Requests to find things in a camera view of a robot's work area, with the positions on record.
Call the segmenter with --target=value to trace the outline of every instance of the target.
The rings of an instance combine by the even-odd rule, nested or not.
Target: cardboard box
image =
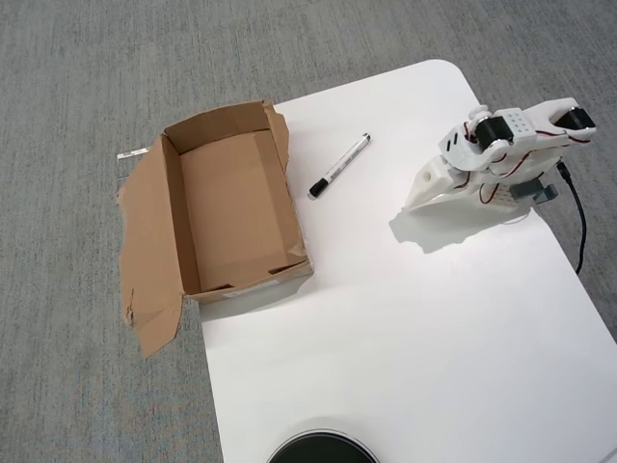
[[[144,357],[175,337],[183,295],[208,303],[311,273],[271,104],[197,114],[158,137],[119,192],[123,314]]]

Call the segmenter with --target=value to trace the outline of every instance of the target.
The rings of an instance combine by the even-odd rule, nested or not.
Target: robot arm
[[[480,206],[512,210],[524,197],[551,200],[554,187],[538,178],[565,148],[589,143],[594,133],[595,124],[573,98],[493,114],[479,106],[439,143],[442,154],[416,175],[405,207],[474,197]]]

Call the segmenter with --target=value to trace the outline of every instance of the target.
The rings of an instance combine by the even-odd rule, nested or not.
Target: floor
[[[494,109],[587,108],[599,133],[567,160],[580,278],[616,336],[616,22],[613,0],[0,0],[0,460],[221,462],[198,307],[147,362],[121,322],[115,154],[205,108],[427,59]],[[539,212],[576,264],[549,179]]]

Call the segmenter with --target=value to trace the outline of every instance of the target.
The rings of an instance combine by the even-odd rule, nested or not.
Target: white table
[[[226,463],[265,462],[315,427],[382,463],[615,458],[617,346],[544,221],[399,215],[476,104],[457,68],[430,61],[277,106],[315,274],[268,310],[203,323]],[[369,148],[310,201],[364,132]]]

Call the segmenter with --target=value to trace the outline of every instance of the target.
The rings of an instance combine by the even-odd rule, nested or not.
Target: pen
[[[345,154],[342,155],[340,159],[338,159],[336,164],[334,164],[333,168],[330,169],[326,175],[321,177],[319,180],[317,180],[317,183],[311,186],[311,188],[309,189],[310,194],[314,198],[318,198],[319,195],[321,195],[323,191],[328,187],[328,185],[330,185],[330,183],[332,183],[335,178],[337,178],[340,173],[343,172],[349,164],[351,164],[351,161],[356,159],[358,154],[360,154],[362,150],[366,148],[368,142],[370,142],[370,135],[365,133],[363,134],[362,139],[359,140],[356,145],[351,147]]]

